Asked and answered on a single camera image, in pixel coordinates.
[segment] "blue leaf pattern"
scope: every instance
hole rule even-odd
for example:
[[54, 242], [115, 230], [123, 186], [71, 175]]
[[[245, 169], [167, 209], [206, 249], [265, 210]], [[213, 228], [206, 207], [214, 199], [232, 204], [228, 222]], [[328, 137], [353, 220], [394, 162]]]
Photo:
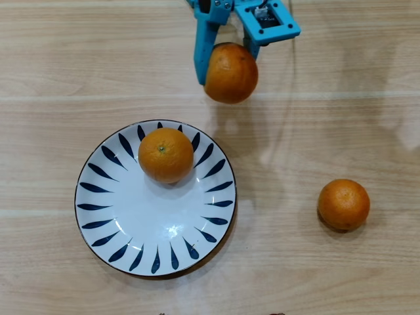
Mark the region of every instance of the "blue leaf pattern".
[[206, 192], [217, 192], [219, 190], [224, 190], [226, 188], [228, 188], [230, 185], [232, 185], [234, 182], [230, 181], [230, 182], [225, 182], [224, 184], [218, 185], [212, 189], [209, 189]]
[[77, 205], [77, 206], [80, 209], [89, 210], [89, 211], [101, 210], [101, 209], [111, 207], [111, 205], [91, 205], [89, 203], [82, 203], [81, 205]]
[[205, 238], [208, 242], [210, 242], [210, 243], [216, 243], [216, 242], [217, 242], [217, 240], [216, 240], [216, 239], [215, 239], [212, 235], [210, 235], [210, 234], [208, 234], [208, 233], [206, 233], [206, 232], [203, 232], [203, 231], [199, 230], [198, 228], [196, 228], [196, 230], [197, 230], [198, 232], [200, 232], [201, 234], [203, 234], [204, 238]]
[[209, 144], [203, 156], [201, 157], [201, 159], [199, 159], [198, 163], [196, 164], [196, 166], [194, 166], [194, 168], [196, 168], [198, 165], [200, 165], [201, 163], [203, 163], [205, 160], [207, 160], [210, 157], [210, 155], [213, 153], [214, 147], [215, 145], [213, 143]]
[[172, 262], [172, 268], [174, 268], [174, 270], [178, 269], [179, 262], [178, 262], [177, 256], [175, 255], [175, 252], [173, 251], [172, 244], [171, 244], [171, 262]]
[[118, 138], [124, 150], [136, 161], [133, 154], [133, 150], [131, 149], [131, 146], [130, 146], [130, 142], [121, 133], [118, 134]]
[[202, 217], [205, 218], [206, 220], [210, 221], [213, 224], [216, 225], [225, 225], [228, 224], [228, 221], [225, 219], [221, 219], [221, 218], [206, 218], [206, 217]]
[[200, 144], [200, 133], [197, 133], [196, 136], [194, 137], [194, 139], [192, 139], [192, 148], [194, 150], [194, 152], [197, 150], [198, 145]]
[[105, 238], [101, 238], [100, 240], [97, 240], [96, 242], [94, 242], [93, 244], [92, 244], [92, 247], [96, 247], [96, 246], [102, 246], [102, 245], [105, 245], [106, 243], [108, 243], [115, 235], [117, 235], [118, 234], [118, 232], [116, 232], [116, 233], [114, 233], [114, 234], [112, 234], [112, 235], [109, 235], [109, 236], [106, 236]]
[[140, 126], [140, 125], [137, 126], [137, 135], [138, 135], [138, 138], [140, 139], [140, 141], [142, 141], [144, 139], [144, 137], [146, 136], [144, 134], [142, 126]]
[[223, 207], [223, 208], [232, 204], [233, 204], [233, 201], [231, 200], [219, 201], [219, 202], [214, 202], [214, 203], [206, 203], [206, 205], [215, 205], [216, 207]]
[[185, 239], [184, 241], [185, 241], [185, 245], [188, 250], [188, 253], [190, 254], [190, 257], [193, 259], [198, 259], [198, 257], [200, 256], [198, 255], [198, 252]]
[[88, 182], [81, 182], [80, 186], [82, 186], [84, 189], [87, 189], [90, 192], [109, 192], [101, 187], [89, 184]]
[[220, 170], [223, 168], [224, 163], [226, 162], [225, 159], [220, 160], [211, 170], [210, 172], [208, 172], [203, 179], [206, 179], [207, 177], [210, 177], [214, 174], [217, 174], [218, 172], [220, 172]]
[[127, 250], [127, 247], [129, 246], [131, 240], [125, 244], [123, 247], [121, 247], [120, 249], [118, 249], [108, 260], [109, 263], [113, 263], [114, 261], [117, 261], [118, 259], [120, 259], [122, 256], [124, 256], [125, 251]]
[[136, 259], [131, 264], [130, 271], [133, 271], [135, 268], [137, 268], [138, 264], [140, 264], [140, 261], [142, 261], [143, 249], [144, 249], [144, 244], [142, 246], [142, 249], [138, 252]]
[[156, 250], [155, 261], [152, 265], [152, 274], [155, 274], [160, 268], [159, 248]]
[[106, 174], [103, 169], [101, 169], [99, 166], [96, 166], [95, 164], [89, 163], [87, 166], [89, 166], [92, 169], [92, 171], [94, 171], [99, 176], [105, 177], [106, 179], [112, 179], [116, 182], [118, 181], [116, 179], [113, 179], [110, 175]]
[[115, 164], [121, 166], [126, 171], [128, 171], [128, 169], [126, 169], [124, 167], [124, 165], [121, 164], [121, 162], [119, 161], [118, 157], [110, 149], [108, 149], [106, 146], [102, 146], [101, 148], [102, 148], [102, 152], [104, 152], [104, 155], [106, 156], [106, 158], [108, 160], [110, 160], [111, 162], [114, 162]]
[[105, 220], [105, 221], [96, 221], [96, 222], [85, 224], [81, 228], [86, 228], [87, 230], [90, 230], [92, 228], [100, 228], [101, 226], [104, 226], [105, 224], [107, 224], [107, 223], [109, 223], [113, 220], [115, 220], [115, 219]]

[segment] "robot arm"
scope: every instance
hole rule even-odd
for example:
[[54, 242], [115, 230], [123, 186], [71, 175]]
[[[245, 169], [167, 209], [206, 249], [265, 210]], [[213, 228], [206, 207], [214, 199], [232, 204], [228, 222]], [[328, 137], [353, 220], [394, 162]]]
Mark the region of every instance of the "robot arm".
[[197, 19], [194, 64], [198, 81], [205, 85], [209, 60], [220, 25], [235, 11], [242, 21], [244, 47], [256, 59], [261, 46], [283, 41], [301, 33], [299, 25], [281, 0], [187, 0]]

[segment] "orange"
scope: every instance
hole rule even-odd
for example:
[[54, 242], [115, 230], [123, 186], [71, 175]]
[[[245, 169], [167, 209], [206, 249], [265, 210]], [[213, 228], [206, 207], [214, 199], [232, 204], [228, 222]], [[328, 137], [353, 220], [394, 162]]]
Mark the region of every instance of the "orange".
[[337, 179], [321, 191], [318, 211], [321, 217], [338, 230], [354, 230], [361, 226], [369, 215], [368, 193], [357, 182]]
[[182, 132], [160, 128], [145, 136], [138, 148], [138, 162], [153, 179], [171, 184], [184, 178], [192, 168], [194, 151]]
[[258, 83], [258, 67], [241, 45], [216, 45], [209, 61], [204, 91], [217, 102], [235, 104], [247, 99]]

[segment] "wood grain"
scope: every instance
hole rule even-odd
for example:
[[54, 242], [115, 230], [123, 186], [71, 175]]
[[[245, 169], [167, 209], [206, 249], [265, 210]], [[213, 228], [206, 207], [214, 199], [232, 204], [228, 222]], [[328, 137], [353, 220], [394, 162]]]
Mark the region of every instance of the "wood grain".
[[[225, 106], [196, 80], [184, 0], [0, 1], [0, 314], [420, 313], [420, 2], [292, 5], [302, 35]], [[241, 37], [233, 18], [218, 41]], [[164, 280], [99, 261], [73, 207], [91, 151], [154, 118], [215, 137], [239, 193], [216, 255]], [[348, 234], [316, 216], [341, 177], [372, 200]]]

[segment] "white plate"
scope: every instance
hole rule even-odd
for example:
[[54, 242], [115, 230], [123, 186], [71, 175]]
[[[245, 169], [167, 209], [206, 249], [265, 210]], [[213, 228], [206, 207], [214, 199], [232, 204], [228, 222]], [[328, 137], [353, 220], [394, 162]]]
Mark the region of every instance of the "white plate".
[[[174, 185], [150, 179], [138, 164], [141, 139], [160, 127], [182, 131], [194, 147], [193, 171]], [[169, 120], [135, 123], [107, 138], [75, 192], [86, 244], [105, 263], [139, 276], [172, 274], [202, 260], [226, 234], [235, 206], [234, 173], [217, 143]]]

